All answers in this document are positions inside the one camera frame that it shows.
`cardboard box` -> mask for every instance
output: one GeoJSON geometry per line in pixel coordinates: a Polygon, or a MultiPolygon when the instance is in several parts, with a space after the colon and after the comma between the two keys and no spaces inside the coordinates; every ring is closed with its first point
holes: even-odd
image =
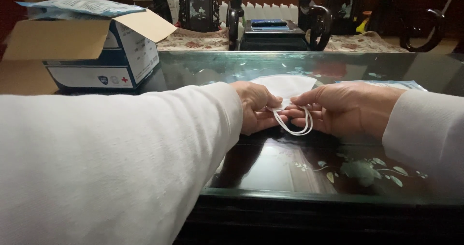
{"type": "Polygon", "coordinates": [[[18,22],[3,60],[43,60],[59,88],[136,88],[176,27],[150,10],[109,20],[18,22]]]}

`glass surface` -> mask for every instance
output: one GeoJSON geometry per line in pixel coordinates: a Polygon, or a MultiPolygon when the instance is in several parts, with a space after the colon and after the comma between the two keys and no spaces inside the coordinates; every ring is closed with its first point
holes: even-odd
{"type": "MultiPolygon", "coordinates": [[[[160,52],[159,55],[161,65],[142,85],[140,93],[248,81],[272,74],[299,74],[316,78],[315,86],[350,80],[414,80],[432,92],[464,96],[464,55],[320,52],[160,52]]],[[[432,171],[418,171],[395,158],[387,157],[382,144],[367,136],[337,139],[316,131],[293,136],[275,127],[251,136],[242,135],[206,184],[203,194],[372,203],[463,203],[458,193],[444,194],[440,190],[440,184],[449,182],[447,175],[432,178],[432,171]]]]}

